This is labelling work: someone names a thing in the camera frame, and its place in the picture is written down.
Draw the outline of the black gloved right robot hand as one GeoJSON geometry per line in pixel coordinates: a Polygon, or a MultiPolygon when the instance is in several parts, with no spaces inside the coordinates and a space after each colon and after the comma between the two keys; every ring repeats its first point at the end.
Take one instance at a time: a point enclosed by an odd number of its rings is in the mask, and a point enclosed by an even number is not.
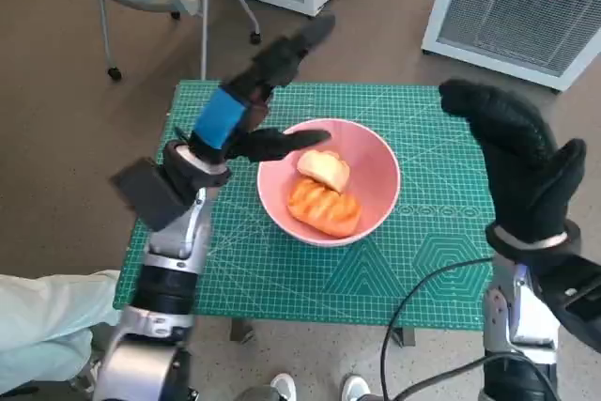
{"type": "Polygon", "coordinates": [[[439,86],[442,110],[464,118],[482,149],[495,227],[528,245],[567,233],[569,202],[583,180],[587,146],[562,147],[528,100],[462,79],[439,86]]]}

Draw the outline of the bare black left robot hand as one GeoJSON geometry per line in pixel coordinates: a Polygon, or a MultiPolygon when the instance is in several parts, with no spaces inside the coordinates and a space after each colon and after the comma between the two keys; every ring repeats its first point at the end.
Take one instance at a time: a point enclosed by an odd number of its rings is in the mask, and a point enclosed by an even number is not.
{"type": "Polygon", "coordinates": [[[302,60],[335,24],[331,14],[313,19],[295,34],[277,38],[252,58],[248,68],[220,83],[193,125],[189,139],[193,154],[205,162],[224,162],[229,148],[269,114],[275,88],[296,78],[302,60]]]}

